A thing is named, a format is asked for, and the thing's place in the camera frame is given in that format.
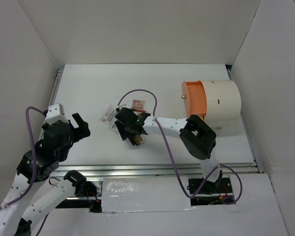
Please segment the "orange drawer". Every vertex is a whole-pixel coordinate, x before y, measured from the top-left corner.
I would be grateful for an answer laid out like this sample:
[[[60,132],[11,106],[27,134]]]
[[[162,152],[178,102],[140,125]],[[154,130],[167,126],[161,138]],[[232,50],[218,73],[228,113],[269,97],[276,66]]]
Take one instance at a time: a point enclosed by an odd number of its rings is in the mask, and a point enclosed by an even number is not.
[[[181,84],[181,88],[187,117],[197,115],[205,120],[207,115],[207,97],[203,83],[201,81],[184,81]]]

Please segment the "red lip gloss tube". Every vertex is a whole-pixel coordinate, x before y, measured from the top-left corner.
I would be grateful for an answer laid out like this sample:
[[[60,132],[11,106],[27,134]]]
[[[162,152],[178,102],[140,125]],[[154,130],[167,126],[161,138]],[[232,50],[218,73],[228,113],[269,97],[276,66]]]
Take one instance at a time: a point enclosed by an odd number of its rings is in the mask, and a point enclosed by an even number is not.
[[[139,113],[146,113],[147,112],[145,110],[140,110],[140,109],[135,109],[135,108],[130,108],[130,110],[132,110],[134,112],[139,112]]]

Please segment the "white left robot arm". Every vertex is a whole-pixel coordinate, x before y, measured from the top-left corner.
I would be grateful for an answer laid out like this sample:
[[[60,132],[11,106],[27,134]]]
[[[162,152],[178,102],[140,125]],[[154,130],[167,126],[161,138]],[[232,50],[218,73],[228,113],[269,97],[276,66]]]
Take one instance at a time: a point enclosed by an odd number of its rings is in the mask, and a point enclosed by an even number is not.
[[[50,192],[31,202],[50,174],[58,168],[59,162],[68,157],[73,144],[90,136],[88,123],[78,113],[72,117],[77,127],[60,119],[44,124],[43,139],[24,154],[0,206],[0,236],[31,235],[37,224],[67,197],[81,196],[86,192],[86,177],[71,170]]]

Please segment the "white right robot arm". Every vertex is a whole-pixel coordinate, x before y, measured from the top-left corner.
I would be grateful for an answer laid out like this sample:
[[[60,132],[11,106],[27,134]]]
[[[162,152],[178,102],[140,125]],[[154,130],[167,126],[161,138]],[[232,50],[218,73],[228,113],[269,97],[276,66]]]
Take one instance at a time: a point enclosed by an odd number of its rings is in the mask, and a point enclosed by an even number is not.
[[[117,108],[115,125],[122,140],[139,146],[144,135],[161,135],[180,139],[189,154],[199,160],[204,180],[195,193],[212,194],[221,187],[222,170],[212,152],[216,146],[216,133],[197,115],[175,119],[140,115],[129,108]]]

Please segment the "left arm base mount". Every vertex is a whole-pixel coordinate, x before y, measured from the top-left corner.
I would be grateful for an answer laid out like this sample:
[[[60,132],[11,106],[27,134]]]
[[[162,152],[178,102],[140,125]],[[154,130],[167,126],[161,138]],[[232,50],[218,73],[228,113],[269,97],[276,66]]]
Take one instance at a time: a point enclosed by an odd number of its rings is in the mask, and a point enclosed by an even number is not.
[[[73,195],[63,200],[56,209],[80,208],[91,213],[101,213],[103,181],[87,181],[79,195]]]

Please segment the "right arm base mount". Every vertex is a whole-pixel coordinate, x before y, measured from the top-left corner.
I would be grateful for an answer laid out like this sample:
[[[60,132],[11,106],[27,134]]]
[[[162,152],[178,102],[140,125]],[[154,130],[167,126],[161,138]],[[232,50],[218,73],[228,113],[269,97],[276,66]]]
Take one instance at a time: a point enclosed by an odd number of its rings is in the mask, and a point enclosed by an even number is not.
[[[207,181],[199,193],[190,199],[191,206],[208,206],[230,204],[235,200],[229,177],[223,177],[220,185],[215,188]]]

